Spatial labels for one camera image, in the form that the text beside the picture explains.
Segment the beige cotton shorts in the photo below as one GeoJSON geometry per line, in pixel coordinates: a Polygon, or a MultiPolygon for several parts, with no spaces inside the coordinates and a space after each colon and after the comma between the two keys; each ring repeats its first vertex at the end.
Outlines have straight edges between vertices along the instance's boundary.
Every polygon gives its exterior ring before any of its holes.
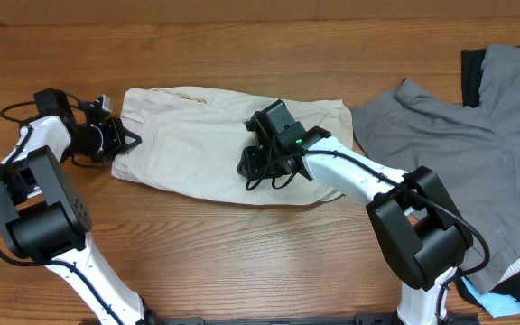
{"type": "Polygon", "coordinates": [[[196,199],[250,205],[310,205],[338,190],[296,176],[283,189],[262,181],[254,190],[237,172],[244,148],[255,143],[245,122],[272,97],[201,87],[130,88],[121,111],[124,128],[142,142],[116,156],[113,177],[196,199]]]}

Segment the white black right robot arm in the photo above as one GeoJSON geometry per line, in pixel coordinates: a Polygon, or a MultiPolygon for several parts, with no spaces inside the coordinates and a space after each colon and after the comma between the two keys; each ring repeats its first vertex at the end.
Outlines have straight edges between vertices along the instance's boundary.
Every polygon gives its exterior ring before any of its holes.
{"type": "Polygon", "coordinates": [[[382,254],[402,282],[401,301],[393,312],[359,313],[354,323],[479,322],[476,314],[445,308],[447,288],[473,235],[432,170],[405,172],[373,162],[319,126],[305,129],[282,100],[254,112],[245,126],[256,139],[237,166],[247,190],[264,179],[300,174],[366,208],[382,254]]]}

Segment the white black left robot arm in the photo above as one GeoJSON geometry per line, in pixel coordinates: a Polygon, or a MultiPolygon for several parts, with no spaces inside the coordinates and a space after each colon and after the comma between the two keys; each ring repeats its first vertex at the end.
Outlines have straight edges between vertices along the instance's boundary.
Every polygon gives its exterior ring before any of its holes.
{"type": "Polygon", "coordinates": [[[85,101],[46,88],[31,103],[36,115],[17,122],[19,141],[0,162],[0,259],[46,267],[102,324],[160,323],[100,253],[86,202],[61,167],[81,154],[91,167],[103,168],[141,137],[112,115],[107,95],[85,101]]]}

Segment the grey shirt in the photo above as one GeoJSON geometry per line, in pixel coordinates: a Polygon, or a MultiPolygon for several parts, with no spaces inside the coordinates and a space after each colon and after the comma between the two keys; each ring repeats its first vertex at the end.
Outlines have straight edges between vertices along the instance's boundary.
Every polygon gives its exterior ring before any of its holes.
{"type": "Polygon", "coordinates": [[[352,112],[367,156],[440,177],[460,214],[486,239],[487,266],[470,276],[494,288],[520,258],[520,48],[492,44],[476,107],[440,101],[410,79],[352,112]]]}

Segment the black garment under shirt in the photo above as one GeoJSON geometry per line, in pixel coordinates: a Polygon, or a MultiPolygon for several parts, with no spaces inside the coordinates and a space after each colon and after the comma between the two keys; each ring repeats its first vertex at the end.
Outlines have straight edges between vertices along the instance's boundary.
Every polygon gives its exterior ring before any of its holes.
{"type": "Polygon", "coordinates": [[[520,46],[490,44],[461,52],[463,104],[496,115],[520,113],[520,46]]]}

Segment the light blue paper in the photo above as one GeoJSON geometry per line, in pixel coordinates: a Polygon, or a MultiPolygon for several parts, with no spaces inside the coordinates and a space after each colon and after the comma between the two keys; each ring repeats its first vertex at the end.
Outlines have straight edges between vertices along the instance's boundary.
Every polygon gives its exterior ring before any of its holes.
{"type": "Polygon", "coordinates": [[[483,308],[493,318],[520,315],[520,302],[511,295],[492,292],[481,294],[466,277],[461,278],[458,287],[459,292],[464,290],[467,293],[469,302],[483,308]]]}

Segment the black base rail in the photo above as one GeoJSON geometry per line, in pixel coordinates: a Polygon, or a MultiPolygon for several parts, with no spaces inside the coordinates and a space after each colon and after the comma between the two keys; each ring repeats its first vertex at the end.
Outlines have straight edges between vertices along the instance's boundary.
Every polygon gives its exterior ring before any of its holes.
{"type": "Polygon", "coordinates": [[[360,313],[352,317],[205,320],[201,317],[160,319],[161,325],[403,325],[395,312],[360,313]]]}

